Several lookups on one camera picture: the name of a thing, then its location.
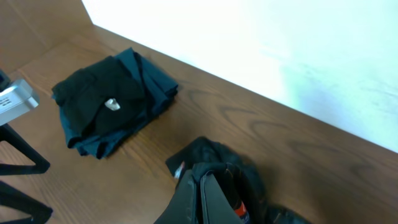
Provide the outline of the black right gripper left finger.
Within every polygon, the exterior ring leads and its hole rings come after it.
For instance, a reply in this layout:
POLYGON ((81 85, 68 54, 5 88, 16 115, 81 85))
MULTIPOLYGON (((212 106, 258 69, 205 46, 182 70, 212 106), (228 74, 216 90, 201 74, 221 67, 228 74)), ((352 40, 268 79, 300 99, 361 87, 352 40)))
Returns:
POLYGON ((195 224, 197 220, 197 184, 192 171, 181 178, 173 197, 155 224, 195 224))

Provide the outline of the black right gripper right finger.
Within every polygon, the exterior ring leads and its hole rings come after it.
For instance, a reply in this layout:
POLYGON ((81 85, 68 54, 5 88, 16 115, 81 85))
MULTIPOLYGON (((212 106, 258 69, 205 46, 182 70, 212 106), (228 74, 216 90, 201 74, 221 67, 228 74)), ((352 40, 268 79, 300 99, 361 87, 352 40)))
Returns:
POLYGON ((243 224, 213 174, 201 178, 200 193, 204 224, 243 224))

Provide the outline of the black patterned sports jersey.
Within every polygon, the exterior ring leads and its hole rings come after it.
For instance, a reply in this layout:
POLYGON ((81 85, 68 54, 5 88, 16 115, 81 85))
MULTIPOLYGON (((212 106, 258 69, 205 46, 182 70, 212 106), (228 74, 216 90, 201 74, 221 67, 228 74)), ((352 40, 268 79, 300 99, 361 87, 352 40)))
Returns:
POLYGON ((228 146, 199 137, 166 160, 177 186, 187 170, 197 184, 197 220, 203 223, 200 181, 213 174, 235 214, 243 223, 306 223, 294 211, 268 202, 256 166, 244 161, 228 146))

